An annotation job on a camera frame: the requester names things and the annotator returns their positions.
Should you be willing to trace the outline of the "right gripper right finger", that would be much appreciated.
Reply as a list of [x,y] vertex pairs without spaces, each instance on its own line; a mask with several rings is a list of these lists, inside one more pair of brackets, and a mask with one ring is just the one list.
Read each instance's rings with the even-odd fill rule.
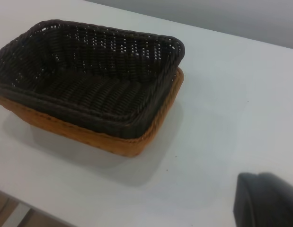
[[293,227],[293,186],[272,173],[261,173],[272,195],[265,203],[263,220],[266,227]]

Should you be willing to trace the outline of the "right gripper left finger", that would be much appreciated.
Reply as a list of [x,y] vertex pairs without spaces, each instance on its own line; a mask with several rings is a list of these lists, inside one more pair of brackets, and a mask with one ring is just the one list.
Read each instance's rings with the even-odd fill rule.
[[238,227],[266,227],[273,191],[258,175],[241,173],[237,178],[233,214]]

